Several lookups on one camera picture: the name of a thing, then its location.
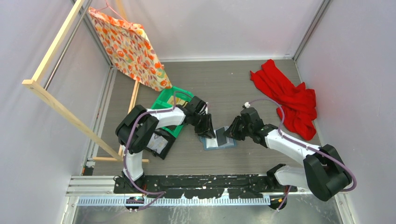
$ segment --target cable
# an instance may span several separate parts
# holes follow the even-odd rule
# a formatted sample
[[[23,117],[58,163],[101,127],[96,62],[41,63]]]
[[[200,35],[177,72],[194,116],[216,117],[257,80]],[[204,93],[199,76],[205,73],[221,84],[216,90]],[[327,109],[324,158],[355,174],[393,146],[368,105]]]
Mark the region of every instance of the cable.
[[[296,140],[294,140],[294,139],[291,139],[291,138],[287,137],[286,135],[284,135],[284,134],[282,133],[281,128],[282,128],[282,125],[283,125],[283,122],[284,122],[284,117],[285,117],[285,115],[284,115],[283,108],[279,105],[279,103],[277,103],[277,102],[274,101],[273,99],[261,98],[261,99],[253,100],[253,101],[249,102],[249,104],[252,104],[252,103],[254,103],[254,102],[256,102],[256,101],[261,101],[261,100],[271,101],[271,102],[275,103],[275,104],[279,107],[279,109],[281,110],[281,112],[282,112],[282,120],[281,120],[281,123],[280,123],[279,126],[278,126],[278,133],[280,134],[280,136],[281,136],[282,138],[285,138],[286,140],[288,140],[288,141],[291,142],[291,143],[297,144],[297,145],[302,146],[302,147],[306,147],[305,144],[303,144],[303,143],[301,143],[301,142],[299,142],[299,141],[296,141]],[[306,147],[306,148],[309,149],[309,150],[311,150],[311,151],[313,151],[313,152],[315,152],[315,153],[320,154],[321,156],[326,157],[327,159],[330,159],[331,161],[335,162],[337,165],[339,165],[339,166],[342,167],[346,172],[349,173],[349,175],[350,175],[351,178],[352,178],[353,184],[352,184],[352,186],[351,186],[350,188],[341,190],[341,192],[348,192],[348,191],[351,191],[351,190],[353,190],[353,189],[356,188],[356,185],[357,185],[356,177],[355,177],[355,175],[352,173],[352,171],[351,171],[348,167],[346,167],[344,164],[342,164],[340,161],[336,160],[335,158],[333,158],[333,157],[331,157],[331,156],[329,156],[329,155],[327,155],[327,154],[325,154],[325,153],[323,153],[323,152],[320,152],[319,150],[317,150],[317,149],[315,149],[315,148],[312,148],[311,146],[308,146],[308,147]],[[291,186],[289,186],[289,190],[288,190],[288,192],[286,193],[285,200],[286,200],[286,198],[287,198],[287,195],[288,195],[289,192],[290,192],[290,189],[291,189]],[[281,208],[281,206],[283,205],[283,202],[284,202],[285,200],[283,200],[282,203],[280,204],[280,206],[277,208],[278,211],[279,211],[279,209]]]
[[[286,201],[287,196],[289,195],[289,192],[290,192],[290,190],[291,190],[291,186],[288,186],[287,188],[288,188],[288,189],[287,189],[287,191],[286,191],[285,197],[283,198],[281,204],[280,204],[280,205],[278,206],[278,208],[276,209],[277,212],[279,212],[279,210],[280,210],[280,208],[282,207],[283,203]]]
[[[184,95],[186,95],[186,96],[188,96],[188,97],[191,98],[191,96],[190,96],[189,94],[185,93],[185,92],[175,91],[175,92],[173,93],[173,106],[172,106],[172,108],[169,108],[169,109],[167,109],[167,110],[162,110],[162,111],[156,111],[156,110],[154,110],[154,111],[147,111],[147,112],[144,112],[144,113],[142,113],[141,115],[139,115],[139,116],[136,118],[136,121],[134,122],[134,125],[132,126],[132,130],[131,130],[131,133],[129,134],[127,144],[125,145],[123,163],[124,163],[124,170],[125,170],[125,173],[126,173],[128,179],[131,181],[131,183],[133,184],[133,186],[134,186],[136,189],[138,189],[140,192],[145,193],[145,194],[148,194],[148,195],[158,195],[158,197],[155,198],[152,202],[150,202],[149,204],[147,204],[147,205],[145,205],[145,206],[143,206],[143,207],[140,207],[140,208],[137,209],[136,211],[140,211],[140,210],[143,210],[143,209],[146,209],[147,207],[149,207],[152,203],[156,202],[159,198],[161,198],[161,197],[165,194],[165,191],[160,191],[160,192],[149,192],[149,191],[145,191],[145,190],[139,188],[139,187],[135,184],[135,182],[132,180],[132,177],[131,177],[131,174],[130,174],[129,170],[127,169],[126,155],[127,155],[127,153],[128,153],[128,148],[129,148],[129,146],[130,146],[130,144],[131,144],[131,140],[132,140],[132,137],[133,137],[133,135],[134,135],[136,126],[137,126],[137,124],[139,123],[139,120],[140,120],[142,117],[144,117],[145,115],[147,115],[147,114],[151,114],[151,113],[163,113],[163,112],[170,112],[170,111],[173,111],[173,110],[176,108],[176,93],[182,93],[182,94],[184,94]]]

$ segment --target wooden stick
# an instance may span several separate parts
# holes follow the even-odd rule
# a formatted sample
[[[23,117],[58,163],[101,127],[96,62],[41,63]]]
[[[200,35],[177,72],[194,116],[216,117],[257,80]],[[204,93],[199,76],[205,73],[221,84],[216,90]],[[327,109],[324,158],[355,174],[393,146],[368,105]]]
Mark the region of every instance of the wooden stick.
[[[125,13],[125,8],[124,8],[124,5],[122,4],[122,0],[116,0],[115,3],[117,4],[117,8],[120,11],[121,16],[127,20],[128,19],[127,14]],[[128,113],[131,112],[133,107],[135,107],[137,92],[139,90],[139,84],[140,83],[138,81],[135,81],[134,91],[132,92],[132,98],[131,98],[131,102],[129,104]],[[122,153],[121,146],[118,150],[118,155],[120,155],[121,157],[124,157],[124,154]]]
[[[93,157],[92,158],[95,161],[110,161],[110,162],[122,162],[120,160],[116,160],[115,158],[111,157]],[[150,160],[142,159],[142,162],[150,162]]]
[[[135,107],[138,90],[139,90],[139,82],[135,81],[134,91],[132,92],[132,97],[131,97],[131,102],[129,103],[128,113],[131,112],[132,108]],[[120,155],[121,157],[124,157],[124,154],[122,153],[122,146],[120,146],[120,148],[118,150],[118,155]]]
[[[40,65],[38,66],[36,72],[34,73],[32,80],[40,83],[43,75],[47,71],[48,67],[51,64],[53,57],[57,54],[59,47],[62,44],[62,41],[67,35],[67,32],[70,29],[70,26],[73,24],[74,19],[76,18],[78,12],[80,11],[81,6],[83,5],[85,0],[77,0],[74,4],[73,8],[69,15],[66,17],[66,20],[63,22],[58,34],[55,36],[54,41],[49,47],[47,53],[45,53],[44,58],[42,59]]]
[[[120,11],[121,16],[127,20],[128,19],[127,14],[125,13],[125,8],[124,5],[122,4],[122,0],[115,0],[115,3],[117,4],[117,8]]]
[[[86,136],[92,139],[102,149],[109,153],[114,159],[122,161],[120,155],[118,155],[108,144],[106,144],[99,136],[97,136],[87,125],[79,120],[72,112],[70,112],[63,104],[61,104],[55,97],[49,92],[42,88],[38,82],[32,79],[26,79],[22,82],[22,85],[30,89],[36,94],[41,100],[52,107],[56,112],[66,118],[71,124],[82,131]]]

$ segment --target wooden rack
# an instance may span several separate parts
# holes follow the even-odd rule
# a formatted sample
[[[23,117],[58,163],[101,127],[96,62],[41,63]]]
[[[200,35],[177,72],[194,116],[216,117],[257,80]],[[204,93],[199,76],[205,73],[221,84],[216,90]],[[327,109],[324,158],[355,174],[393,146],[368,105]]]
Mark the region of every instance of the wooden rack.
[[[42,59],[36,72],[34,73],[34,75],[32,76],[31,79],[25,79],[22,82],[22,85],[24,85],[26,88],[31,90],[42,101],[44,101],[46,104],[48,104],[50,107],[52,107],[56,112],[58,112],[60,115],[62,115],[65,119],[67,119],[70,123],[72,123],[77,129],[79,129],[81,132],[83,132],[88,138],[90,138],[93,142],[98,144],[102,149],[104,149],[107,153],[109,153],[111,155],[111,157],[93,157],[94,161],[122,161],[123,151],[121,149],[121,146],[117,153],[117,151],[115,151],[107,143],[105,143],[97,134],[95,134],[93,132],[93,130],[91,130],[87,125],[85,125],[80,119],[78,119],[71,111],[69,111],[63,104],[61,104],[54,96],[52,96],[46,90],[49,83],[51,82],[51,80],[53,78],[53,75],[55,74],[55,72],[57,70],[57,66],[59,66],[60,62],[62,61],[64,53],[67,51],[69,44],[72,41],[72,39],[75,35],[75,32],[78,29],[83,17],[85,16],[86,11],[87,11],[88,7],[90,6],[92,0],[88,0],[87,7],[84,9],[84,12],[81,14],[81,18],[79,19],[77,26],[74,28],[73,33],[71,34],[71,36],[68,40],[68,43],[66,44],[65,48],[63,49],[63,52],[58,59],[57,65],[55,66],[53,72],[51,73],[51,76],[49,77],[46,84],[44,85],[45,88],[43,88],[40,85],[42,78],[48,71],[48,68],[49,68],[51,62],[54,59],[54,56],[59,51],[59,48],[60,48],[62,42],[64,41],[67,33],[69,32],[74,20],[76,19],[78,12],[82,8],[84,2],[85,2],[85,0],[76,0],[73,8],[71,9],[70,13],[66,17],[63,25],[59,29],[58,34],[56,35],[54,41],[50,45],[47,53],[45,54],[44,58]],[[116,0],[116,4],[117,4],[118,10],[120,11],[120,14],[122,15],[122,17],[127,19],[127,15],[125,13],[125,8],[122,4],[122,1]],[[132,110],[132,108],[135,106],[138,90],[139,90],[139,82],[135,81],[134,91],[132,93],[131,102],[129,105],[128,112],[130,112]]]

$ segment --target white label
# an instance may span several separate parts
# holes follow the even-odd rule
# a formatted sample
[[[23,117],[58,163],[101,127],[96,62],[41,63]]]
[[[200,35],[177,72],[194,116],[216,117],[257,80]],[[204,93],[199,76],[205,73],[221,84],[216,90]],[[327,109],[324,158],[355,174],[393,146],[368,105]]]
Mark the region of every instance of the white label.
[[[167,143],[168,141],[164,137],[154,133],[151,136],[150,142],[148,142],[147,147],[151,150],[156,151],[158,154],[161,154]]]

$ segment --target cable connector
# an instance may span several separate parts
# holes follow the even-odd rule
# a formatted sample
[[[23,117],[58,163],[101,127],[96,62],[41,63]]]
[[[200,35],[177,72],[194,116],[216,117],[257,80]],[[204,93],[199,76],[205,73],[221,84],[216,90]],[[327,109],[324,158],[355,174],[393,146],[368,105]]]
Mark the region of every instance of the cable connector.
[[[243,105],[243,108],[249,108],[249,107],[250,107],[249,102],[246,102],[246,103]]]

